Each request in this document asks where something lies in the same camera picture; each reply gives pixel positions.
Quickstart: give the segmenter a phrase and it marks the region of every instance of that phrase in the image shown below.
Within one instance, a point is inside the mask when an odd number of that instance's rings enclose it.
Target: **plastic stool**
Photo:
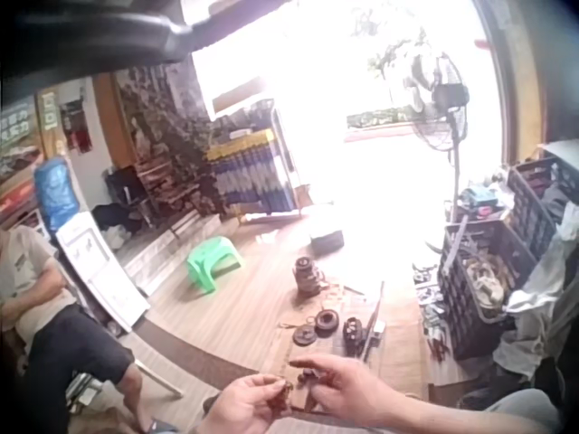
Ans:
[[[215,280],[211,276],[212,268],[222,259],[234,256],[242,266],[243,261],[233,243],[225,237],[214,237],[203,241],[189,253],[187,268],[189,278],[199,284],[206,294],[215,291]]]

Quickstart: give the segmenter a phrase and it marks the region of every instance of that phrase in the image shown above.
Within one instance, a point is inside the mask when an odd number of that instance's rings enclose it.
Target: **poster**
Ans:
[[[0,135],[0,185],[5,192],[10,189],[8,180],[35,163],[42,153],[34,97],[2,109]]]
[[[92,149],[87,119],[80,99],[60,105],[62,129],[69,149],[86,154]]]

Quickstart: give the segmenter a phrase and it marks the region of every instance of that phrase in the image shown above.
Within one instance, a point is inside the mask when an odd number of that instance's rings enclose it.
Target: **finger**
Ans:
[[[342,395],[336,389],[327,387],[325,384],[315,384],[311,387],[309,393],[317,403],[321,404],[324,409],[329,412],[336,411],[340,402],[342,401]]]
[[[275,398],[283,390],[285,384],[285,380],[278,380],[265,386],[251,387],[246,392],[248,403],[257,404],[258,402],[264,402]]]
[[[289,361],[294,368],[314,368],[338,373],[347,364],[347,359],[332,354],[308,354]]]
[[[246,377],[242,377],[240,380],[243,380],[245,384],[248,386],[265,386],[267,384],[272,384],[281,380],[281,377],[277,375],[272,375],[270,373],[256,373],[254,375],[248,375]]]

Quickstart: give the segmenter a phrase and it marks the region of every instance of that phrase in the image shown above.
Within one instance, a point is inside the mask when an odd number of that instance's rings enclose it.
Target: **black plastic crate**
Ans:
[[[541,203],[545,190],[557,181],[574,203],[579,203],[579,173],[557,157],[517,165],[508,173],[515,194],[510,224],[535,259],[540,259],[555,234],[555,221]]]
[[[463,261],[471,255],[462,249],[452,262],[448,276],[442,265],[451,250],[459,224],[446,228],[438,280],[447,306],[446,320],[456,360],[490,354],[498,346],[500,336],[512,329],[513,319],[504,313],[488,318],[477,302],[472,281]],[[519,289],[536,265],[536,260],[521,239],[501,221],[468,223],[461,244],[500,258],[508,275],[508,292]]]

